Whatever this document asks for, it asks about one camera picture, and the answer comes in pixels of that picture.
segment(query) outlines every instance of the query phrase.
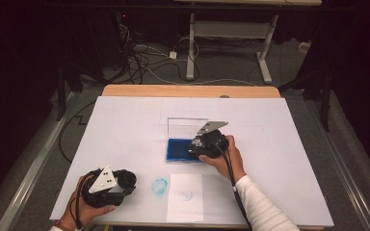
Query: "gray carpet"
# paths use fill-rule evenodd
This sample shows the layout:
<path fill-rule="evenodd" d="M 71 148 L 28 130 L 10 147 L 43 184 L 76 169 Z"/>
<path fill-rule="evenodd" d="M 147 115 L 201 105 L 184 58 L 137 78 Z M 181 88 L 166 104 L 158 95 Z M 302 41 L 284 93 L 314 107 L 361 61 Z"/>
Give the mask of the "gray carpet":
<path fill-rule="evenodd" d="M 274 78 L 272 86 L 277 87 L 295 78 L 304 59 L 304 55 L 296 50 L 298 44 L 294 40 L 283 45 L 272 44 L 267 57 L 267 64 Z M 169 52 L 163 46 L 154 45 L 165 53 Z M 197 82 L 202 83 L 215 80 L 216 82 L 209 82 L 205 85 L 245 85 L 240 82 L 244 81 L 263 86 L 261 74 L 254 57 L 255 51 L 260 50 L 260 47 L 260 42 L 254 42 L 247 48 L 230 49 L 214 58 L 203 58 L 202 55 L 208 56 L 211 54 L 207 51 L 201 52 L 200 57 L 197 59 L 200 75 Z M 149 58 L 154 62 L 163 59 L 155 56 L 149 56 Z M 180 80 L 177 74 L 177 69 L 179 68 L 181 75 L 185 76 L 185 64 L 176 64 L 179 67 L 170 64 L 155 69 L 153 73 L 157 77 L 148 72 L 143 78 L 143 84 L 167 84 L 164 81 L 186 83 Z M 108 67 L 105 68 L 105 73 L 111 76 L 114 71 Z M 69 159 L 72 159 L 79 145 L 86 128 L 85 123 L 90 118 L 93 105 L 80 112 L 78 115 L 81 117 L 74 117 L 74 115 L 93 102 L 103 90 L 103 86 L 93 83 L 90 78 L 83 77 L 83 80 L 85 83 L 84 90 L 78 95 L 75 105 L 71 108 L 69 113 L 71 121 L 61 136 L 63 150 Z M 313 112 L 311 112 L 311 107 L 308 106 L 309 102 L 302 99 L 299 90 L 287 90 L 282 96 L 287 99 L 304 149 L 319 181 L 321 190 L 328 201 L 335 226 L 327 230 L 366 230 L 333 161 L 331 150 L 323 135 L 323 131 L 320 129 Z M 56 112 L 55 108 L 3 182 L 0 188 L 0 219 L 10 204 L 30 164 L 34 161 L 36 153 L 42 147 L 45 139 L 47 139 L 47 134 L 50 133 L 50 128 L 53 126 Z M 330 136 L 335 141 L 335 145 L 342 154 L 343 160 L 348 163 L 349 171 L 354 176 L 370 208 L 370 160 L 354 135 L 354 131 L 352 131 L 345 115 L 342 114 L 339 102 L 334 94 L 331 96 L 330 129 Z M 50 149 L 48 160 L 39 180 L 19 214 L 13 230 L 48 230 L 50 228 L 52 222 L 48 218 L 63 185 L 68 168 L 69 163 L 63 157 L 59 144 L 56 142 Z M 102 226 L 95 228 L 95 230 L 102 229 Z M 158 228 L 140 227 L 115 227 L 116 229 L 131 229 L 133 231 L 161 230 Z"/>

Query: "person's arm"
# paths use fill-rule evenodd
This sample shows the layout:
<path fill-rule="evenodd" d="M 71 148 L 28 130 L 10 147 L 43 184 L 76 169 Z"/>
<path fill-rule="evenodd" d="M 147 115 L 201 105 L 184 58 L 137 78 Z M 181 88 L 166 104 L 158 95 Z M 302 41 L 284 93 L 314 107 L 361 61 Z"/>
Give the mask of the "person's arm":
<path fill-rule="evenodd" d="M 237 191 L 241 197 L 248 220 L 253 230 L 299 230 L 293 221 L 255 184 L 243 168 L 243 160 L 232 136 L 229 141 L 228 155 L 233 168 Z M 213 166 L 227 179 L 230 179 L 224 157 L 215 159 L 200 155 L 199 159 Z"/>
<path fill-rule="evenodd" d="M 76 195 L 78 191 L 78 186 L 80 184 L 80 181 L 83 177 L 80 177 L 79 183 L 77 183 L 76 190 L 71 194 L 70 200 L 67 203 L 65 213 L 63 216 L 56 220 L 50 231 L 74 231 L 77 228 L 76 222 L 75 222 L 75 214 L 74 214 L 74 208 L 76 204 Z M 110 213 L 111 211 L 114 211 L 116 209 L 115 205 L 109 205 L 104 206 L 101 208 L 94 208 L 84 201 L 84 199 L 79 200 L 79 208 L 80 208 L 80 220 L 83 225 L 87 225 L 92 222 L 92 220 L 95 217 L 105 215 Z"/>

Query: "white tabletop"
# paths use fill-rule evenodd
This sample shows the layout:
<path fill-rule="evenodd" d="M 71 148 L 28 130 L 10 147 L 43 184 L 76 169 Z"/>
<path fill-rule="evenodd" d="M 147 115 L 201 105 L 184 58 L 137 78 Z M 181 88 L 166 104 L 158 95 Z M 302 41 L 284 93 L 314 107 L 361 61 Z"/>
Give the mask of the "white tabletop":
<path fill-rule="evenodd" d="M 241 227 L 246 223 L 230 183 L 202 163 L 166 163 L 168 117 L 228 121 L 221 128 L 235 137 L 248 175 L 298 225 L 333 226 L 310 162 L 284 99 L 101 96 L 81 140 L 51 219 L 60 218 L 78 178 L 98 167 L 127 169 L 137 189 L 98 223 L 167 223 L 172 174 L 200 174 L 203 220 L 194 226 Z M 156 180 L 167 190 L 156 194 Z"/>

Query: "electrical cord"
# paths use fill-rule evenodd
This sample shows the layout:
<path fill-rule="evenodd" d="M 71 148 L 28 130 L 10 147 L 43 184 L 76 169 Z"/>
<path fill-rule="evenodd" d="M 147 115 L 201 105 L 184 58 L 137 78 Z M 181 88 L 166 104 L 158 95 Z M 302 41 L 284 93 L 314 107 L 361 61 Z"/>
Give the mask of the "electrical cord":
<path fill-rule="evenodd" d="M 217 148 L 221 152 L 221 155 L 225 159 L 226 166 L 227 166 L 227 171 L 229 173 L 230 183 L 232 185 L 233 194 L 235 196 L 236 202 L 239 206 L 240 212 L 242 213 L 243 217 L 245 218 L 246 223 L 248 224 L 249 229 L 252 230 L 251 223 L 249 222 L 248 216 L 246 214 L 246 210 L 243 207 L 242 199 L 240 198 L 240 195 L 239 195 L 239 193 L 237 191 L 237 188 L 236 188 L 236 181 L 235 181 L 235 177 L 234 177 L 234 174 L 233 174 L 233 166 L 232 166 L 232 161 L 230 159 L 229 149 L 227 149 L 227 151 L 226 151 L 226 153 L 227 153 L 227 156 L 226 156 L 226 154 L 221 150 L 221 148 L 218 145 L 216 145 L 213 142 L 211 142 L 211 144 L 213 144 L 215 146 L 215 148 Z"/>
<path fill-rule="evenodd" d="M 91 103 L 89 103 L 88 105 L 86 105 L 86 106 L 84 106 L 82 109 L 80 109 L 72 118 L 70 118 L 67 122 L 66 122 L 66 124 L 65 124 L 65 126 L 63 126 L 63 128 L 62 128 L 62 130 L 60 131 L 60 134 L 59 134 L 59 140 L 58 140 L 58 144 L 59 144 L 59 149 L 60 149 L 60 152 L 62 153 L 62 156 L 69 162 L 69 163 L 71 163 L 71 160 L 68 158 L 68 156 L 66 155 L 66 153 L 65 153 L 65 151 L 63 150 L 63 147 L 62 147 L 62 136 L 63 136 L 63 132 L 65 131 L 65 129 L 67 128 L 67 126 L 70 124 L 70 122 L 74 119 L 74 118 L 76 118 L 76 117 L 78 117 L 79 116 L 79 114 L 81 113 L 81 112 L 83 112 L 85 109 L 87 109 L 88 107 L 90 107 L 92 104 L 94 104 L 95 103 L 95 100 L 93 101 L 93 102 L 91 102 Z"/>
<path fill-rule="evenodd" d="M 235 49 L 235 48 L 246 48 L 246 47 L 250 46 L 254 41 L 256 41 L 256 39 L 244 38 L 244 39 L 242 39 L 242 42 L 240 44 L 231 44 L 231 43 L 224 42 L 222 40 L 218 40 L 218 39 L 215 39 L 215 38 L 214 39 L 209 39 L 209 38 L 205 38 L 205 37 L 195 37 L 195 40 L 199 40 L 198 41 L 199 56 L 203 57 L 203 58 L 217 57 L 217 56 L 221 55 L 222 51 L 225 51 L 225 50 L 231 50 L 231 49 Z M 204 40 L 208 41 L 208 42 L 213 42 L 218 47 L 204 46 L 203 45 Z M 203 55 L 202 52 L 201 52 L 203 49 L 211 49 L 211 50 L 217 49 L 217 51 L 214 55 L 206 56 L 206 55 Z M 183 52 L 183 51 L 187 51 L 187 49 L 186 48 L 180 49 L 178 51 L 178 53 Z"/>
<path fill-rule="evenodd" d="M 76 200 L 77 197 L 74 197 L 71 201 L 70 201 L 70 204 L 68 205 L 68 211 L 70 212 L 71 214 L 71 218 L 73 218 L 73 221 L 74 223 L 76 222 L 76 218 L 74 217 L 74 214 L 73 214 L 73 211 L 72 211 L 72 208 L 71 208 L 71 204 Z"/>
<path fill-rule="evenodd" d="M 151 73 L 156 79 L 158 79 L 159 81 L 161 82 L 164 82 L 166 84 L 172 84 L 172 85 L 183 85 L 183 86 L 191 86 L 191 85 L 204 85 L 204 84 L 209 84 L 209 83 L 216 83 L 216 82 L 222 82 L 222 81 L 231 81 L 231 82 L 238 82 L 238 83 L 242 83 L 242 84 L 245 84 L 245 85 L 250 85 L 250 86 L 255 86 L 257 87 L 257 85 L 255 84 L 251 84 L 249 82 L 245 82 L 245 81 L 242 81 L 242 80 L 236 80 L 236 79 L 217 79 L 217 80 L 210 80 L 210 81 L 204 81 L 204 82 L 197 82 L 197 83 L 190 83 L 190 84 L 179 84 L 179 83 L 176 83 L 176 82 L 172 82 L 172 81 L 168 81 L 168 80 L 164 80 L 162 79 L 161 77 L 159 77 L 158 75 L 156 75 L 152 70 L 150 70 L 149 68 L 145 67 L 146 70 Z"/>
<path fill-rule="evenodd" d="M 91 171 L 91 172 L 87 173 L 85 176 L 83 176 L 82 180 L 80 181 L 80 183 L 77 187 L 76 197 L 73 198 L 73 200 L 70 202 L 69 207 L 68 207 L 68 209 L 70 210 L 70 213 L 71 213 L 71 217 L 74 219 L 74 222 L 76 223 L 77 230 L 80 230 L 80 231 L 84 231 L 83 223 L 80 220 L 80 197 L 82 196 L 81 191 L 82 191 L 83 185 L 86 182 L 86 180 L 89 178 L 89 176 L 92 176 L 92 175 L 93 175 L 93 172 Z M 71 211 L 71 205 L 72 205 L 72 202 L 74 200 L 76 201 L 75 206 L 74 206 L 74 213 L 75 213 L 76 217 L 73 215 L 73 213 Z"/>
<path fill-rule="evenodd" d="M 178 44 L 182 41 L 182 40 L 185 40 L 185 39 L 189 39 L 187 37 L 185 38 L 181 38 L 177 45 L 173 47 L 173 50 L 172 51 L 175 51 L 176 48 L 178 47 Z M 198 55 L 200 55 L 200 45 L 198 45 L 198 43 L 194 40 L 192 40 L 196 47 L 197 47 L 197 52 L 196 52 L 196 55 L 195 57 L 197 57 Z M 221 44 L 223 43 L 225 46 L 230 46 L 230 47 L 227 47 L 225 49 L 233 49 L 233 48 L 236 48 L 236 47 L 247 47 L 249 45 L 251 45 L 252 42 L 254 42 L 255 39 L 243 39 L 243 40 L 238 40 L 238 42 L 240 42 L 239 44 L 229 44 L 229 43 L 226 43 L 226 42 L 220 42 L 220 41 L 216 41 L 218 44 Z M 162 50 L 160 49 L 157 49 L 155 47 L 151 47 L 149 46 L 148 44 L 147 45 L 142 45 L 142 44 L 134 44 L 133 47 L 144 47 L 145 49 L 143 50 L 140 50 L 140 51 L 136 51 L 133 49 L 133 51 L 131 52 L 130 54 L 130 64 L 129 64 L 129 69 L 128 69 L 128 75 L 129 75 L 129 78 L 127 80 L 124 80 L 124 81 L 121 81 L 121 82 L 118 82 L 118 83 L 125 83 L 125 82 L 130 82 L 131 84 L 141 84 L 143 82 L 143 77 L 145 75 L 145 73 L 148 71 L 150 72 L 154 77 L 156 77 L 158 80 L 164 82 L 164 83 L 168 83 L 168 84 L 175 84 L 175 85 L 180 85 L 178 83 L 175 83 L 175 82 L 171 82 L 171 81 L 166 81 L 166 80 L 163 80 L 161 78 L 159 78 L 154 72 L 153 70 L 156 70 L 162 66 L 166 66 L 166 65 L 169 65 L 169 64 L 172 64 L 172 65 L 175 65 L 176 68 L 178 69 L 177 73 L 178 73 L 178 78 L 184 82 L 193 82 L 194 84 L 196 85 L 201 85 L 201 84 L 209 84 L 209 83 L 214 83 L 214 82 L 221 82 L 221 81 L 234 81 L 234 82 L 239 82 L 239 83 L 243 83 L 243 84 L 247 84 L 247 85 L 251 85 L 251 86 L 255 86 L 254 84 L 251 84 L 249 82 L 245 82 L 245 81 L 240 81 L 240 80 L 234 80 L 234 79 L 221 79 L 221 80 L 213 80 L 213 81 L 206 81 L 206 82 L 202 82 L 202 83 L 196 83 L 196 80 L 199 79 L 200 77 L 200 73 L 199 73 L 199 68 L 198 68 L 198 65 L 195 63 L 195 58 L 192 58 L 190 57 L 190 55 L 188 54 L 188 58 L 190 60 L 190 62 L 192 62 L 194 64 L 194 67 L 195 67 L 195 70 L 196 70 L 196 77 L 195 78 L 192 78 L 192 79 L 186 79 L 186 78 L 183 78 L 180 74 L 180 68 L 177 64 L 173 64 L 173 63 L 168 63 L 168 62 L 178 62 L 178 61 L 187 61 L 187 60 L 174 60 L 174 59 L 170 59 L 168 58 L 168 55 L 166 55 Z M 147 52 L 147 50 L 154 50 L 154 51 L 157 51 L 157 53 L 150 53 L 150 52 Z M 149 60 L 147 60 L 145 63 L 142 62 L 143 58 L 147 59 L 145 57 L 145 55 L 152 55 L 152 56 L 163 56 L 163 57 L 167 57 L 167 59 L 163 59 L 161 61 L 157 61 L 157 62 L 154 62 L 154 63 L 150 63 Z M 149 68 L 149 66 L 151 65 L 155 65 L 155 64 L 161 64 L 157 67 L 154 67 L 154 68 Z M 257 66 L 251 70 L 249 73 L 248 73 L 248 81 L 249 81 L 249 75 L 252 71 L 254 71 L 255 69 L 257 68 Z"/>
<path fill-rule="evenodd" d="M 194 39 L 191 39 L 191 38 L 189 38 L 189 37 L 183 37 L 183 38 L 181 38 L 181 39 L 176 43 L 176 45 L 173 47 L 172 51 L 174 52 L 174 51 L 175 51 L 176 46 L 177 46 L 177 45 L 179 45 L 179 42 L 181 42 L 181 41 L 183 41 L 183 40 L 185 40 L 185 39 L 188 39 L 189 41 L 193 42 L 193 43 L 197 46 L 197 52 L 196 52 L 196 55 L 194 56 L 194 58 L 196 58 L 196 57 L 198 56 L 198 54 L 199 54 L 199 45 L 197 44 L 197 42 L 196 42 Z"/>

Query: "cable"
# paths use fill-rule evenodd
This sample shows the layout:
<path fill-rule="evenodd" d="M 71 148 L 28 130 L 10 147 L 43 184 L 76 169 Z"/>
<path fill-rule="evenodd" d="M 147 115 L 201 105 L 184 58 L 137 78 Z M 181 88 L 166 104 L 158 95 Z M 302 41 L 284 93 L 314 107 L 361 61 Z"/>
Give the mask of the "cable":
<path fill-rule="evenodd" d="M 134 81 L 137 80 L 137 79 L 140 79 L 140 83 L 139 83 L 139 85 L 140 85 L 143 82 L 143 75 L 144 75 L 143 72 L 142 72 L 143 68 L 142 68 L 142 65 L 141 65 L 141 60 L 135 55 L 132 55 L 131 57 L 135 60 L 135 62 L 133 62 L 133 63 L 135 63 L 138 66 L 138 68 L 134 69 L 135 71 L 134 71 L 133 74 L 131 74 L 131 68 L 128 69 L 128 73 L 130 74 L 130 81 L 131 81 L 132 84 L 135 85 Z M 137 72 L 140 72 L 140 76 L 137 77 L 137 78 L 134 78 L 134 76 Z"/>
<path fill-rule="evenodd" d="M 81 112 L 83 112 L 85 109 L 87 109 L 88 107 L 90 107 L 91 106 L 91 104 L 94 104 L 95 103 L 95 100 L 93 101 L 93 102 L 91 102 L 91 103 L 89 103 L 88 105 L 86 105 L 86 106 L 84 106 L 82 109 L 80 109 L 72 118 L 70 118 L 67 122 L 66 122 L 66 124 L 65 124 L 65 126 L 62 128 L 62 130 L 60 131 L 60 134 L 59 134 L 59 141 L 58 141 L 58 143 L 59 143 L 59 149 L 60 149 L 60 152 L 62 153 L 62 156 L 69 162 L 69 163 L 71 163 L 71 160 L 68 158 L 68 156 L 66 155 L 66 153 L 64 152 L 64 150 L 63 150 L 63 148 L 62 148 L 62 136 L 63 136 L 63 132 L 65 131 L 65 129 L 67 128 L 67 126 L 70 124 L 70 122 L 74 119 L 74 118 L 76 118 L 76 117 L 78 117 L 78 115 L 81 113 Z"/>
<path fill-rule="evenodd" d="M 252 73 L 252 72 L 254 72 L 258 67 L 260 67 L 260 64 L 263 62 L 264 60 L 260 60 L 260 61 L 258 61 L 259 62 L 259 64 L 257 64 L 254 68 L 252 68 L 250 71 L 249 71 L 249 73 L 248 73 L 248 81 L 249 81 L 249 79 L 250 79 L 250 74 Z"/>
<path fill-rule="evenodd" d="M 155 50 L 155 51 L 158 51 L 158 54 L 159 54 L 159 55 L 161 55 L 161 56 L 165 56 L 165 57 L 168 57 L 168 55 L 166 55 L 166 54 L 165 54 L 165 53 L 163 53 L 162 51 L 158 50 L 157 48 L 151 47 L 151 46 L 145 46 L 145 45 L 139 45 L 139 44 L 134 45 L 134 46 L 146 47 L 146 50 L 148 50 L 148 49 Z"/>
<path fill-rule="evenodd" d="M 164 82 L 166 84 L 172 84 L 172 85 L 191 86 L 191 85 L 203 85 L 203 84 L 209 84 L 209 83 L 215 83 L 215 82 L 222 82 L 222 81 L 231 81 L 231 82 L 238 82 L 238 83 L 242 83 L 242 84 L 246 84 L 246 85 L 257 87 L 257 85 L 255 85 L 255 84 L 251 84 L 249 82 L 245 82 L 245 81 L 242 81 L 242 80 L 236 80 L 236 79 L 218 79 L 218 80 L 210 80 L 210 81 L 204 81 L 204 82 L 198 82 L 198 83 L 192 83 L 192 84 L 179 84 L 179 83 L 176 83 L 176 82 L 172 82 L 172 81 L 168 81 L 168 80 L 164 80 L 164 79 L 160 78 L 158 75 L 156 75 L 152 70 L 150 70 L 146 66 L 145 66 L 145 69 L 149 73 L 151 73 L 159 81 Z"/>
<path fill-rule="evenodd" d="M 78 230 L 83 230 L 83 223 L 82 221 L 80 220 L 80 196 L 81 196 L 81 191 L 82 191 L 82 188 L 83 188 L 83 185 L 84 183 L 86 182 L 87 178 L 89 176 L 93 175 L 92 172 L 89 172 L 87 173 L 83 179 L 80 181 L 79 183 L 79 186 L 77 187 L 77 195 L 76 195 L 76 206 L 75 206 L 75 215 L 76 215 L 76 218 L 75 218 L 75 222 L 76 222 L 76 226 L 77 226 L 77 229 Z"/>
<path fill-rule="evenodd" d="M 197 42 L 196 42 L 194 39 L 191 39 L 191 38 L 189 38 L 189 37 L 183 37 L 183 38 L 181 38 L 181 39 L 176 43 L 176 45 L 179 45 L 179 42 L 180 42 L 180 41 L 182 41 L 182 40 L 184 40 L 184 39 L 188 39 L 188 40 L 192 41 L 192 42 L 197 46 L 197 52 L 196 52 L 196 55 L 194 56 L 194 58 L 196 58 L 196 57 L 198 56 L 198 54 L 199 54 L 199 45 L 197 44 Z"/>
<path fill-rule="evenodd" d="M 203 57 L 203 58 L 214 58 L 216 56 L 221 55 L 222 51 L 225 51 L 225 50 L 231 50 L 231 49 L 234 49 L 234 48 L 246 48 L 246 47 L 250 46 L 254 41 L 256 41 L 256 39 L 254 39 L 254 38 L 244 38 L 244 39 L 238 39 L 238 40 L 231 41 L 231 42 L 242 41 L 242 43 L 240 43 L 240 44 L 230 44 L 230 43 L 225 42 L 224 40 L 219 40 L 219 39 L 216 39 L 216 38 L 209 39 L 209 38 L 205 38 L 205 37 L 195 37 L 195 40 L 197 40 L 197 39 L 207 40 L 209 42 L 214 42 L 216 45 L 218 45 L 218 47 L 203 46 L 203 45 L 201 45 L 202 42 L 198 41 L 199 56 Z M 201 53 L 202 53 L 201 50 L 203 50 L 203 49 L 217 49 L 218 51 L 214 55 L 206 56 L 206 55 L 201 55 Z"/>
<path fill-rule="evenodd" d="M 164 66 L 164 65 L 169 65 L 169 64 L 162 64 L 162 65 L 159 65 L 159 66 L 157 66 L 157 67 L 155 67 L 155 68 L 151 69 L 150 71 L 156 70 L 156 69 L 158 69 L 158 68 L 160 68 L 160 67 L 162 67 L 162 66 Z M 183 78 L 181 77 L 181 71 L 180 71 L 180 69 L 179 69 L 179 65 L 177 65 L 177 64 L 172 64 L 172 65 L 175 65 L 175 66 L 176 66 L 176 68 L 177 68 L 177 70 L 178 70 L 178 76 L 179 76 L 179 78 L 180 78 L 181 80 L 185 80 L 185 79 L 183 79 Z"/>
<path fill-rule="evenodd" d="M 122 47 L 122 48 L 125 48 L 127 46 L 127 44 L 128 44 L 128 41 L 131 40 L 131 38 L 130 38 L 130 31 L 128 30 L 128 28 L 126 26 L 124 26 L 122 24 L 120 24 L 119 26 L 121 26 L 122 28 L 125 29 L 124 32 L 123 32 L 123 34 L 122 34 L 122 39 L 125 38 L 125 35 L 127 37 L 127 39 L 125 41 L 125 45 Z"/>
<path fill-rule="evenodd" d="M 229 173 L 230 183 L 232 185 L 233 194 L 235 196 L 236 202 L 239 206 L 240 212 L 242 213 L 243 217 L 245 218 L 246 223 L 248 224 L 249 229 L 252 230 L 251 223 L 249 222 L 248 216 L 246 214 L 246 210 L 243 207 L 242 199 L 240 198 L 240 195 L 239 195 L 239 193 L 237 191 L 237 188 L 236 188 L 236 181 L 235 181 L 235 177 L 233 175 L 233 167 L 232 167 L 232 162 L 231 162 L 231 159 L 230 159 L 229 149 L 227 149 L 227 151 L 226 151 L 226 153 L 227 153 L 227 156 L 226 156 L 226 154 L 221 150 L 221 148 L 218 145 L 216 145 L 213 142 L 211 142 L 211 144 L 213 144 L 213 146 L 221 152 L 222 156 L 225 159 L 226 166 L 227 166 L 227 171 Z"/>
<path fill-rule="evenodd" d="M 74 220 L 74 223 L 76 222 L 76 218 L 74 217 L 73 215 L 73 211 L 71 210 L 71 204 L 74 202 L 74 200 L 76 200 L 77 197 L 74 197 L 71 201 L 70 201 L 70 204 L 68 205 L 68 211 L 70 212 L 71 214 L 71 218 L 73 218 Z"/>

